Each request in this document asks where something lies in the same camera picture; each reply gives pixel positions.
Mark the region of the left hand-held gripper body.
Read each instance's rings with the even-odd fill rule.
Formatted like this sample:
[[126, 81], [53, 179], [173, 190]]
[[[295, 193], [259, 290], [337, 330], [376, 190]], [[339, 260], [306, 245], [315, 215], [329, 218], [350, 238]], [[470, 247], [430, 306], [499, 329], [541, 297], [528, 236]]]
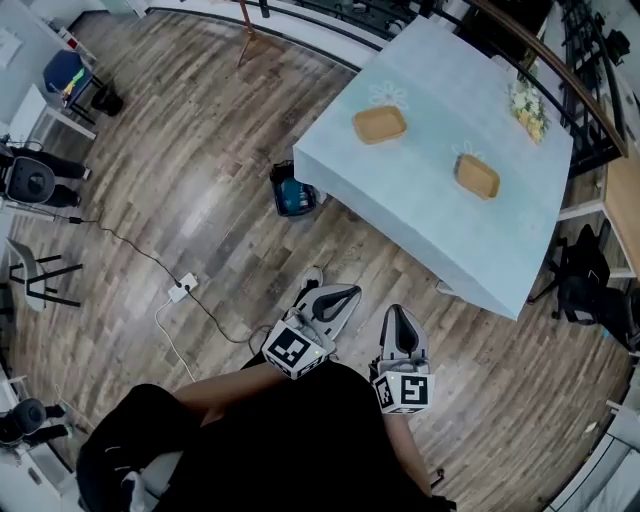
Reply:
[[325, 362], [336, 350], [337, 327], [325, 315], [324, 301], [334, 288], [313, 288], [289, 308], [262, 346], [265, 360], [296, 380]]

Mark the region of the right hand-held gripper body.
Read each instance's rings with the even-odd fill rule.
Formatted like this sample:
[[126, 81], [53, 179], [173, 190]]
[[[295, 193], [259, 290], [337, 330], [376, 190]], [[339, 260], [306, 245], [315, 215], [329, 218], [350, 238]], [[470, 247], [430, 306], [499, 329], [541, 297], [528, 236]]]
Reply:
[[383, 414], [415, 414], [431, 407], [435, 377], [426, 358], [381, 359], [375, 368], [372, 386]]

